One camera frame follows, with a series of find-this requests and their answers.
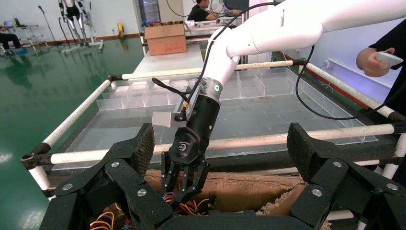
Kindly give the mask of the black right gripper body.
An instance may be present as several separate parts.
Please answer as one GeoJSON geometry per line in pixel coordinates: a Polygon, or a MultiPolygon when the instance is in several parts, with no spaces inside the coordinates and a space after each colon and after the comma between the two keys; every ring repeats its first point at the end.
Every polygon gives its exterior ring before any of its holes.
{"type": "Polygon", "coordinates": [[[168,156],[171,162],[181,165],[196,165],[203,158],[220,110],[218,101],[199,95],[194,114],[186,127],[180,127],[175,133],[168,156]]]}

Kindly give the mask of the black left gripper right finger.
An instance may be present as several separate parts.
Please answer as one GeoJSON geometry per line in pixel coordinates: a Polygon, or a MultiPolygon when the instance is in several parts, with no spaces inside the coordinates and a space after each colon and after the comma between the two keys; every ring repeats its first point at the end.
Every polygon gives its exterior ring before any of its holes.
{"type": "Polygon", "coordinates": [[[291,123],[288,153],[307,183],[291,215],[318,230],[334,205],[349,210],[368,230],[406,227],[406,189],[349,160],[333,143],[310,137],[291,123]]]}

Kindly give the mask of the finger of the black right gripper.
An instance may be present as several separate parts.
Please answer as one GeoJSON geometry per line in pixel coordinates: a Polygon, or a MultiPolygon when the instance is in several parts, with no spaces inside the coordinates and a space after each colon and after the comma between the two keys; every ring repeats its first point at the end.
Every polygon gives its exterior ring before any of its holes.
{"type": "Polygon", "coordinates": [[[180,193],[177,194],[179,203],[186,203],[192,196],[201,193],[210,163],[204,157],[193,165],[183,167],[183,180],[180,193]]]}
{"type": "Polygon", "coordinates": [[[176,151],[165,151],[161,156],[161,195],[164,196],[174,190],[184,165],[180,162],[180,156],[176,151]]]}

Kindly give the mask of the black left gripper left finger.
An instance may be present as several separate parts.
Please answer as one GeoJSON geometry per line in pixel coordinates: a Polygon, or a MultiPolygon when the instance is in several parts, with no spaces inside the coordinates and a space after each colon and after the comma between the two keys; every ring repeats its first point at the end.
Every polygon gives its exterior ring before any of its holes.
{"type": "Polygon", "coordinates": [[[154,152],[154,130],[144,123],[131,139],[114,143],[102,160],[55,189],[54,229],[86,230],[97,214],[121,205],[138,230],[156,230],[171,207],[144,180],[154,152]]]}

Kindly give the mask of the operator bare hand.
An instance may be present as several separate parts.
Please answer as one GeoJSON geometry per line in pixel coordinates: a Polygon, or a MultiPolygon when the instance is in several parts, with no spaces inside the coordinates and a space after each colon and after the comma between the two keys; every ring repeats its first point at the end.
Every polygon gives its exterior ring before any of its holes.
{"type": "Polygon", "coordinates": [[[366,76],[382,77],[390,71],[390,68],[383,68],[385,65],[376,59],[378,53],[376,48],[368,47],[357,55],[356,65],[366,76]]]}

